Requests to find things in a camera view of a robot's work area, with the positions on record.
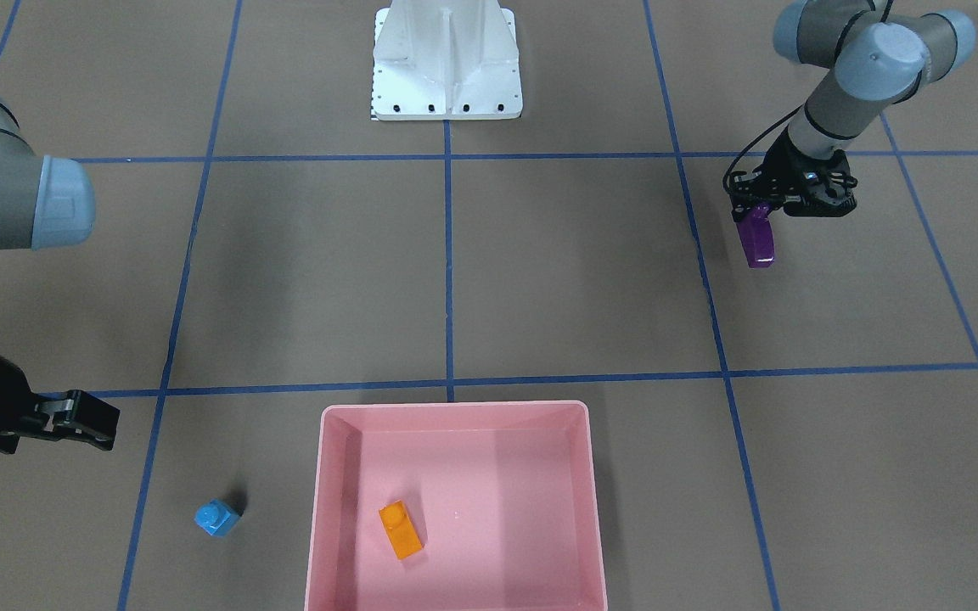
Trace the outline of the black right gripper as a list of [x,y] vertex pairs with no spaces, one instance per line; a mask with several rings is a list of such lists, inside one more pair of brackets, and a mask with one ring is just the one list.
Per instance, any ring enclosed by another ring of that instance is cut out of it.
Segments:
[[85,442],[111,451],[120,415],[115,406],[84,390],[69,390],[52,399],[35,394],[24,373],[0,355],[0,453],[16,452],[17,442],[4,440],[16,434]]

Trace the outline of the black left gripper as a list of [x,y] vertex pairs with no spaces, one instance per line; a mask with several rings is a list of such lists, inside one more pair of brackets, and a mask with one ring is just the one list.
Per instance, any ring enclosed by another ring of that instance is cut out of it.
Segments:
[[846,152],[837,149],[819,160],[804,155],[784,129],[754,171],[727,171],[727,193],[734,223],[741,223],[757,204],[767,204],[768,216],[838,219],[857,208]]

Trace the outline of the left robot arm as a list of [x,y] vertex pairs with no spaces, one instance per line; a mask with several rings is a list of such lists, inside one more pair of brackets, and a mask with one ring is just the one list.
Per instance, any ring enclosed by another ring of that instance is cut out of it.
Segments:
[[773,49],[826,76],[754,171],[730,171],[725,187],[737,223],[788,216],[842,217],[857,208],[847,147],[886,108],[943,80],[975,51],[961,11],[908,17],[877,1],[795,1],[773,27]]

